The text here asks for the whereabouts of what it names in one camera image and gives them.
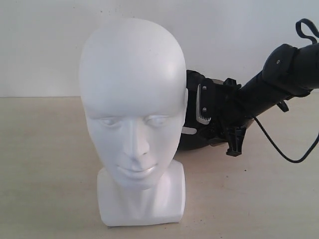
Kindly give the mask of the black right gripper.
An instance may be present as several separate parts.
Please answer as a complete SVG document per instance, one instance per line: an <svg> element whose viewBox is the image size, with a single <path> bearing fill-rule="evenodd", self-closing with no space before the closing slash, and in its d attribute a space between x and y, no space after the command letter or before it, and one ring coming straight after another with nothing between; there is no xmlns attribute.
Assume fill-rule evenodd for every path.
<svg viewBox="0 0 319 239"><path fill-rule="evenodd" d="M234 96L240 88L231 78L216 82L204 78L196 90L196 120L202 125L199 135L211 146L227 143L229 156L242 154L246 133L246 127L234 126L227 118L236 111Z"/></svg>

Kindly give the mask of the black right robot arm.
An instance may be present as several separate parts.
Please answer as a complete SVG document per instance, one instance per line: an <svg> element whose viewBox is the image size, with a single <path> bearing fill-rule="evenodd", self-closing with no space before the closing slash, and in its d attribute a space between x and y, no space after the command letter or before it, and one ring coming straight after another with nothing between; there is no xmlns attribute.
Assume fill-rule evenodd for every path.
<svg viewBox="0 0 319 239"><path fill-rule="evenodd" d="M188 70L189 91L185 127L179 149L194 150L228 144L227 154L238 156L248 127L273 106L288 111L286 101L308 96L319 87L319 45L302 48L282 44L263 69L245 85L228 78L210 79Z"/></svg>

